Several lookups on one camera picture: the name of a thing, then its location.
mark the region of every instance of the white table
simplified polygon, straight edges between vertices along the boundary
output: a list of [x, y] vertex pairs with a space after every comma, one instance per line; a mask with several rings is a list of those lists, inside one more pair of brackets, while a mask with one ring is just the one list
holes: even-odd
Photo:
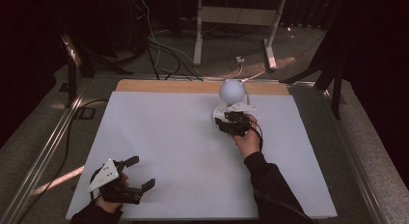
[[[279, 84], [247, 85], [251, 102], [258, 108], [252, 114], [262, 128], [267, 161], [279, 166], [307, 215], [336, 216], [292, 96]], [[124, 205], [123, 219], [257, 218], [243, 159], [230, 136], [219, 131], [211, 119], [214, 107], [222, 102], [214, 94], [219, 86], [122, 81], [106, 108], [67, 219], [90, 202], [87, 187], [97, 168], [108, 158], [126, 160], [134, 155], [140, 162], [124, 169], [130, 186], [140, 187], [151, 178], [156, 178], [156, 186], [142, 197], [140, 205]]]

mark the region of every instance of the metal stand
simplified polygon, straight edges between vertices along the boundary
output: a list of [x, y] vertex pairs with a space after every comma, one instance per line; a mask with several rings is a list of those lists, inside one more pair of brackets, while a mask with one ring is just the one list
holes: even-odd
[[218, 22], [218, 23], [234, 23], [234, 24], [250, 24], [271, 26], [271, 33], [268, 39], [264, 40], [264, 49], [267, 57], [268, 68], [276, 70], [276, 60], [272, 50], [272, 42], [276, 35], [277, 27], [279, 26], [280, 18], [283, 12], [283, 7], [286, 0], [280, 0], [280, 4], [276, 11], [267, 10], [251, 10], [251, 9], [235, 9], [235, 8], [219, 8], [219, 7], [204, 7], [202, 0], [198, 0], [198, 23], [196, 31], [195, 54], [193, 64], [199, 66], [202, 61], [202, 22]]
[[334, 60], [333, 58], [328, 58], [323, 62], [314, 64], [310, 66], [307, 70], [304, 70], [291, 78], [280, 80], [280, 83], [292, 84], [308, 75], [311, 75], [317, 71], [322, 70], [321, 75], [315, 82], [315, 87], [317, 90], [327, 90], [328, 86], [334, 80], [334, 91], [332, 95], [331, 108], [335, 117], [340, 120], [340, 99], [341, 99], [341, 83], [342, 83], [342, 70], [343, 70], [344, 58], [341, 60]]

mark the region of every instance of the white sphere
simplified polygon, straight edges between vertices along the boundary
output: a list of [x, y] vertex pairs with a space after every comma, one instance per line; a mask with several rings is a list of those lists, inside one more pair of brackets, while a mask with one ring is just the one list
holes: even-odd
[[245, 94], [243, 82], [231, 79], [226, 79], [219, 91], [219, 97], [227, 104], [241, 102]]

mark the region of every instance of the table leg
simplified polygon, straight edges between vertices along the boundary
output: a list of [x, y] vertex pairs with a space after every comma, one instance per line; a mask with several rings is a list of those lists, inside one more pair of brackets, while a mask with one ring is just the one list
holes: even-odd
[[274, 58], [273, 49], [271, 45], [273, 43], [274, 36], [276, 35], [277, 27], [279, 26], [280, 18], [283, 13], [283, 8], [284, 8], [285, 3], [286, 3], [286, 0], [280, 0], [279, 7], [277, 8], [276, 15], [274, 16], [273, 24], [271, 26], [270, 37], [264, 40], [264, 48], [265, 48], [265, 55], [268, 61], [268, 69], [272, 71], [277, 69], [277, 65], [276, 65], [276, 60]]
[[197, 67], [202, 60], [202, 0], [198, 0], [198, 27], [196, 30], [196, 45], [195, 54], [193, 56], [193, 64]]

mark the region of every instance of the metal frame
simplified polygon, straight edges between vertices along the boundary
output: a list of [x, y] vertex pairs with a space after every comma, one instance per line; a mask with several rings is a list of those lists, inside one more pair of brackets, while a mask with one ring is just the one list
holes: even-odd
[[242, 10], [233, 8], [215, 8], [204, 7], [202, 0], [198, 0], [198, 23], [196, 30], [196, 44], [195, 53], [193, 57], [193, 64], [199, 66], [202, 62], [202, 23], [203, 22], [218, 22], [218, 23], [238, 23], [238, 24], [252, 24], [252, 25], [271, 25], [271, 33], [268, 39], [264, 40], [264, 50], [268, 62], [269, 70], [276, 70], [277, 64], [274, 58], [272, 43], [279, 26], [280, 18], [283, 13], [283, 8], [286, 0], [280, 0], [279, 6], [275, 11], [267, 10]]

